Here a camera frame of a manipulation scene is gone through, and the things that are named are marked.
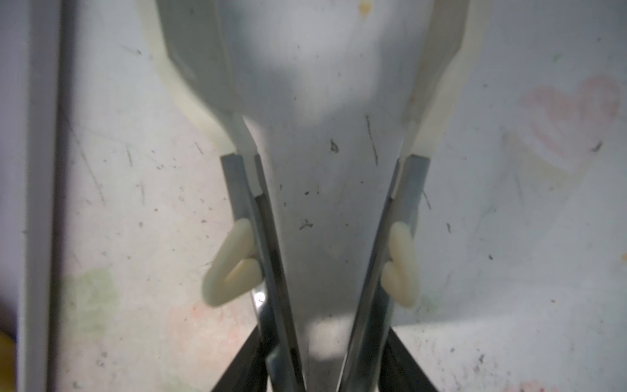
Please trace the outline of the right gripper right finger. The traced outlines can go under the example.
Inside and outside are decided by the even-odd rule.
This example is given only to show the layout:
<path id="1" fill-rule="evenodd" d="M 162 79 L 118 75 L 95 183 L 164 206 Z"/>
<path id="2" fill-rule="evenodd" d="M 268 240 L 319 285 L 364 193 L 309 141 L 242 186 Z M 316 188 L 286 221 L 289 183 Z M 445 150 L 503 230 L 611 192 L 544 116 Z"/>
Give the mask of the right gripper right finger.
<path id="1" fill-rule="evenodd" d="M 437 392 L 392 328 L 384 345 L 378 388 L 380 392 Z"/>

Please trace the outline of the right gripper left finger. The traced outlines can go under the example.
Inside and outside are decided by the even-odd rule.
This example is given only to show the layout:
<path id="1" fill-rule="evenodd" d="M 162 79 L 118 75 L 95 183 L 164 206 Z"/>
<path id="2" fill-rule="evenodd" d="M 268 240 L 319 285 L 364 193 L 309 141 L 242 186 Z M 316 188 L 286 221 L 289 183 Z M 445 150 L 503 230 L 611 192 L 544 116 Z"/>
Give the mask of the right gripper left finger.
<path id="1" fill-rule="evenodd" d="M 265 352 L 255 327 L 212 392 L 266 392 L 267 384 Z"/>

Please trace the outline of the white metal tongs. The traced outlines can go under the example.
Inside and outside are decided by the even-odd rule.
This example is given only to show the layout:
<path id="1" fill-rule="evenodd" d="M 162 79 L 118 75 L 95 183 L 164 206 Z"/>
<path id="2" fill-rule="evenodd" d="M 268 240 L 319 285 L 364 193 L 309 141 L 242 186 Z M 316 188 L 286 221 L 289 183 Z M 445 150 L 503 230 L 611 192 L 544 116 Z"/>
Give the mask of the white metal tongs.
<path id="1" fill-rule="evenodd" d="M 234 224 L 202 281 L 212 307 L 250 294 L 265 352 L 267 389 L 306 388 L 264 168 L 238 107 L 214 1 L 142 1 L 147 41 L 185 116 L 220 150 Z M 393 308 L 413 307 L 419 274 L 413 237 L 431 158 L 478 59 L 489 1 L 437 1 L 408 108 L 409 128 L 377 228 L 340 391 L 379 390 Z"/>

